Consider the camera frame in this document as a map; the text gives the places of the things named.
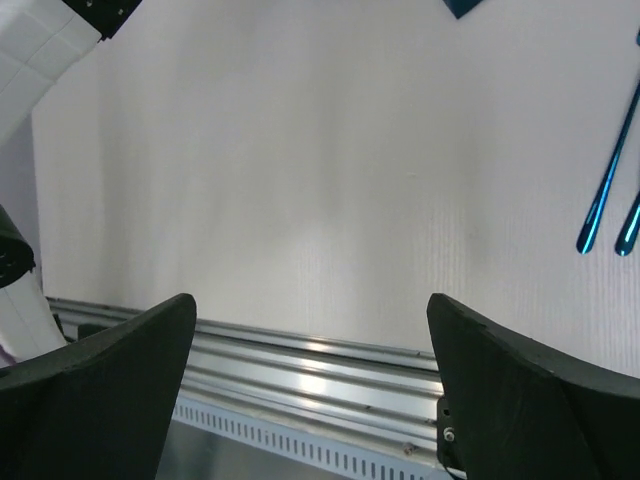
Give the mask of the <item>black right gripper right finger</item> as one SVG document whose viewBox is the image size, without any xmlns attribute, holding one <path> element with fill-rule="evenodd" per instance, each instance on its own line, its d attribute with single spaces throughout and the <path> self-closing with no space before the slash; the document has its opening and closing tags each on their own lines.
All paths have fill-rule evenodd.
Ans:
<svg viewBox="0 0 640 480">
<path fill-rule="evenodd" d="M 639 381 L 441 293 L 427 306 L 444 395 L 437 459 L 469 479 L 636 479 Z"/>
</svg>

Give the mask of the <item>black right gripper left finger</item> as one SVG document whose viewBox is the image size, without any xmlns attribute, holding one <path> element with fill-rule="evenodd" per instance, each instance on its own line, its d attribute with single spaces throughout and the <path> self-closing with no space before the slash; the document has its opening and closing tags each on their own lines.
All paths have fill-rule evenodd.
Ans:
<svg viewBox="0 0 640 480">
<path fill-rule="evenodd" d="M 2 369 L 2 478 L 155 478 L 195 326 L 182 293 Z"/>
</svg>

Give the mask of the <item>blue metallic spoon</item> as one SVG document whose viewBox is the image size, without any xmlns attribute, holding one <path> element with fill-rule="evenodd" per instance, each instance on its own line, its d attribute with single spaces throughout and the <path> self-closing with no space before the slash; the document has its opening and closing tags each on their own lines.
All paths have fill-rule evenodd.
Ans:
<svg viewBox="0 0 640 480">
<path fill-rule="evenodd" d="M 622 153 L 622 149 L 624 147 L 625 140 L 632 124 L 633 115 L 635 113 L 638 101 L 639 83 L 636 83 L 636 87 L 625 113 L 624 120 L 622 122 L 618 137 L 613 148 L 613 152 L 576 240 L 576 250 L 580 254 L 589 253 L 595 243 L 595 238 L 599 229 L 608 194 L 611 189 L 614 174 Z"/>
</svg>

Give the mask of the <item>blue metallic fork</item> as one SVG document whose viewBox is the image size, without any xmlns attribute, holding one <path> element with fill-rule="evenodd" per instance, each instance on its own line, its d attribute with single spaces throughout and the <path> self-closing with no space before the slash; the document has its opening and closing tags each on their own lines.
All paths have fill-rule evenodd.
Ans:
<svg viewBox="0 0 640 480">
<path fill-rule="evenodd" d="M 632 252 L 639 233 L 639 217 L 640 192 L 637 193 L 616 239 L 614 250 L 618 256 L 624 257 Z"/>
</svg>

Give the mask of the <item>blue letter-print placemat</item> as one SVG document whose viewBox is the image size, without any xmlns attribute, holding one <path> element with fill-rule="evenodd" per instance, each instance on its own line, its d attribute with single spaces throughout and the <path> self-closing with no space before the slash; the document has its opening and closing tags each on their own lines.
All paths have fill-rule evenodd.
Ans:
<svg viewBox="0 0 640 480">
<path fill-rule="evenodd" d="M 443 0 L 456 20 L 471 12 L 483 0 Z"/>
</svg>

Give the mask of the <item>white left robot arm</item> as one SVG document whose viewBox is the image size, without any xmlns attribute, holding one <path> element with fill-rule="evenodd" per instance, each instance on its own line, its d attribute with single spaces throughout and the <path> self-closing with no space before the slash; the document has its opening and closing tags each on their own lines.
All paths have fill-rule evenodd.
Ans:
<svg viewBox="0 0 640 480">
<path fill-rule="evenodd" d="M 2 137 L 135 9 L 133 1 L 3 2 Z M 195 332 L 194 298 L 178 294 L 70 341 L 34 268 L 31 246 L 3 215 L 2 477 L 154 478 Z"/>
</svg>

